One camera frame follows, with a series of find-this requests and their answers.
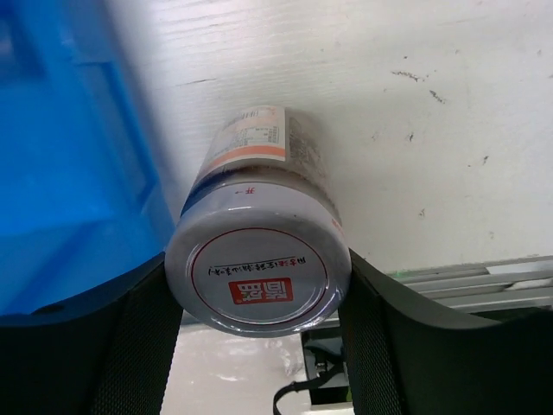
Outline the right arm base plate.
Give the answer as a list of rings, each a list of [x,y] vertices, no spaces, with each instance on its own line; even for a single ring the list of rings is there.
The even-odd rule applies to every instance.
[[[301,334],[305,380],[292,381],[273,397],[273,413],[281,414],[280,400],[290,393],[308,392],[315,407],[343,404],[351,392],[346,373],[346,357],[338,327],[314,329]]]

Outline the white-lid spice jar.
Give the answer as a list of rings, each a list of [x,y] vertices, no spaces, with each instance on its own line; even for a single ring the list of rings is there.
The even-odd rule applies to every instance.
[[[215,329],[278,337],[343,301],[352,265],[319,139],[277,105],[240,111],[216,135],[165,252],[182,308]]]

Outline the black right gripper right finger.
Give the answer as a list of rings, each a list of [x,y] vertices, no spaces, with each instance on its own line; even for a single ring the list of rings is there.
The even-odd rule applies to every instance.
[[[551,413],[549,311],[508,322],[469,315],[351,260],[339,316],[356,413]]]

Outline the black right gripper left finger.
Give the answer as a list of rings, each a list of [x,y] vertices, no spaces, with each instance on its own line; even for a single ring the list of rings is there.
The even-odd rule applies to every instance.
[[[3,414],[158,414],[182,308],[159,254],[58,303],[1,318]]]

